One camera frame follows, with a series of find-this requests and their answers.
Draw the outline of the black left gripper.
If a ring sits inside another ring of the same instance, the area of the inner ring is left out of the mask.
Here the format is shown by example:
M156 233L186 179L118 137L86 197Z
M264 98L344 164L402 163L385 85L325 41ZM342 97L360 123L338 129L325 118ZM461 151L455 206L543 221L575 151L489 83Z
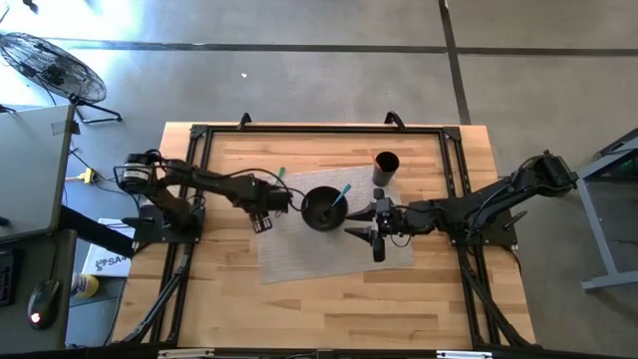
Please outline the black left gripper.
M296 188L290 188L289 192L281 189L276 185L258 178L252 178L253 181L253 199L251 200L251 224L255 233L267 231L273 227L269 217L271 211L287 212L288 208L297 212L302 212L307 204L302 203L295 206L290 202L290 197L303 200L306 196L304 191Z

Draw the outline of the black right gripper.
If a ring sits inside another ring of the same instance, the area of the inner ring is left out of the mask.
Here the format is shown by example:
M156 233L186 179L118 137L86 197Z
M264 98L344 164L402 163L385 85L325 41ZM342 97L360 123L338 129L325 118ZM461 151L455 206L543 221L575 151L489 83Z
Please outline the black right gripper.
M365 208L348 213L345 218L357 221L374 221L372 227L346 227L345 232L354 235L372 245L375 262L386 259L385 237L389 236L392 243L400 248L408 246L413 237L413 231L408 226L407 215L400 205L385 196L381 188L373 190L375 202L370 202Z

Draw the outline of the black bowl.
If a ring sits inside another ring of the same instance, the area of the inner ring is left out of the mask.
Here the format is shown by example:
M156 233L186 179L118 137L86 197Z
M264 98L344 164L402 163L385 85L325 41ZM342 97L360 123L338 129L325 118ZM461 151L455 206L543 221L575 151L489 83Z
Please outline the black bowl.
M312 229L327 232L339 227L348 214L349 206L345 197L334 204L341 192L331 186L311 189L302 200L302 218Z

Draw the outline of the teal-handled fork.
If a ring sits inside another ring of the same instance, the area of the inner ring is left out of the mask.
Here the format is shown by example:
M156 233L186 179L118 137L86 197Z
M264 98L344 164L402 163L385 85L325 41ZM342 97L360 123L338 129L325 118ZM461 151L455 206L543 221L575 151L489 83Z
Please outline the teal-handled fork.
M352 185L351 185L350 183L347 183L347 184L346 184L346 185L345 185L345 186L341 189L341 191L339 192L339 194L337 195L337 197L333 200L333 202L330 204L330 206L329 206L326 210L324 210L323 215L324 215L325 217L328 217L328 215L329 215L329 213L330 213L331 209L332 209L334 206L336 206L336 205L339 203L339 201L340 201L341 199L343 199L343 197L344 197L344 196L345 196L345 195L346 195L346 194L350 191L350 189L351 189L351 188L352 188Z

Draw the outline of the black cup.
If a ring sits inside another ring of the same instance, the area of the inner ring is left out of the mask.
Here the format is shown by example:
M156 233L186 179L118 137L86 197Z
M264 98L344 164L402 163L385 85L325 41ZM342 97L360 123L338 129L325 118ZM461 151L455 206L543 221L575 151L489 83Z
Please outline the black cup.
M374 157L372 182L374 185L386 186L400 166L399 157L392 152L381 152Z

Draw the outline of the grey woven placemat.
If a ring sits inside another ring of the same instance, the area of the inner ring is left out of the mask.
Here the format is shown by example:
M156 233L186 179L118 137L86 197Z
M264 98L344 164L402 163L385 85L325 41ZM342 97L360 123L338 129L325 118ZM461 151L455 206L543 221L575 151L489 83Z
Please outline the grey woven placemat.
M345 200L349 210L356 211L373 200L372 174L373 168L366 166L287 174L283 180L289 188L304 193L319 186L340 190L349 184L351 189ZM346 227L365 227L366 221L344 220L327 232L312 229L295 210L272 216L271 221L271 229L256 235L264 283L394 269L410 266L415 261L408 238L396 235L385 239L386 259L376 262L369 243L344 231Z

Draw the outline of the white cardboard box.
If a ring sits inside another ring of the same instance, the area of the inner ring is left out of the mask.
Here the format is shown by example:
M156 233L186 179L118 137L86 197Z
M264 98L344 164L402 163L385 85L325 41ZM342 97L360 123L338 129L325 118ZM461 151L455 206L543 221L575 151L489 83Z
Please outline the white cardboard box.
M105 224L110 229L114 229L129 238L133 238L135 235L135 230L119 219L100 218L98 223ZM91 244L83 265L82 274L126 278L129 276L130 269L131 260L129 258L108 251L96 244Z

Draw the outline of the yellow bottle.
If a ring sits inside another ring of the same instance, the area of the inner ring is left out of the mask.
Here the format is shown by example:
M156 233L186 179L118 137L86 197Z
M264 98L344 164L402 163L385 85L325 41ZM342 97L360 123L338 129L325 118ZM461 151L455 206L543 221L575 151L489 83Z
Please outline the yellow bottle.
M89 298L94 296L100 283L97 277L90 274L74 272L72 275L70 295L73 297Z

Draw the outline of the grey metal stand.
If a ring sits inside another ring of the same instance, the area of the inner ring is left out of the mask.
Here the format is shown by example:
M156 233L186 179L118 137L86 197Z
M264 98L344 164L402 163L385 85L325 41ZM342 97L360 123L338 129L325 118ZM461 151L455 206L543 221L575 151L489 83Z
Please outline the grey metal stand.
M581 282L588 293L638 284L638 264L624 270L616 264L618 246L638 249L638 128L594 154L577 171L577 189L605 273Z

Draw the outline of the black computer mouse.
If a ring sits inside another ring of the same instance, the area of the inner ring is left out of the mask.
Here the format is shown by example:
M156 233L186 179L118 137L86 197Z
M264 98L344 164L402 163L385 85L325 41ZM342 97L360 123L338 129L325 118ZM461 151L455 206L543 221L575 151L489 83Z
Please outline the black computer mouse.
M45 330L56 320L62 284L57 279L46 279L36 285L29 298L27 317L34 330Z

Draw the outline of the black floor fan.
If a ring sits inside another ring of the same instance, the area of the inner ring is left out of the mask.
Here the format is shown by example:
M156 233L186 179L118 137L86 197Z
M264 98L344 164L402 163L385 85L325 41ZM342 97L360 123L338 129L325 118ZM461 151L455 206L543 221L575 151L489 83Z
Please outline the black floor fan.
M107 96L102 78L84 62L51 42L22 32L0 35L0 56L49 94L68 100L83 124L123 120L118 112L98 106Z

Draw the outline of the black keyboard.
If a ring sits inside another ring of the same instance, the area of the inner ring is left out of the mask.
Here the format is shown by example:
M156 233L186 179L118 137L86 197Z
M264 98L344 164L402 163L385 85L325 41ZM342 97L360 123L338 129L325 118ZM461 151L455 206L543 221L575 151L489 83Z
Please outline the black keyboard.
M16 253L13 249L0 250L0 307L13 303Z

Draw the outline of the dark grey desk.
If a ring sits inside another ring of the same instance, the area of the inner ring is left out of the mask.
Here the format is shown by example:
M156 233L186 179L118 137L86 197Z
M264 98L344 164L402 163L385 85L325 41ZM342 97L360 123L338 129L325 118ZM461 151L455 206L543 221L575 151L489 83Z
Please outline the dark grey desk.
M13 303L0 307L0 354L65 347L76 241L74 231L62 230L0 244L0 250L16 253ZM61 281L58 314L49 328L34 330L27 317L29 298L36 285L46 279Z

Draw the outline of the black aluminium table frame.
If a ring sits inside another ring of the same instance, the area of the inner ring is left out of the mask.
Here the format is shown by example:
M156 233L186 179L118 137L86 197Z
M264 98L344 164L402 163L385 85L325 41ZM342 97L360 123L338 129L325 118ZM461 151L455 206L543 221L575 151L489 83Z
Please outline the black aluminium table frame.
M378 151L400 157L402 200L437 198L456 160L415 125L253 124L216 134L209 167L290 173L367 166ZM258 243L245 213L223 197L206 201L193 252L177 343L181 347L468 349L472 345L457 251L438 232L412 240L415 261L400 269L264 284Z

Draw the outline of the silver metal bracket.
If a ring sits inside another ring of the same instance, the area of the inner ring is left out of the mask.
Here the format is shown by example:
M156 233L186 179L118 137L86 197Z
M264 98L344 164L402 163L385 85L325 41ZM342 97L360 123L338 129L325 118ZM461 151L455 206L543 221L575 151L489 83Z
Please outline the silver metal bracket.
M493 359L491 352L462 351L462 350L437 350L437 359Z
M208 348L178 348L161 350L157 359L206 359L214 356L214 350Z

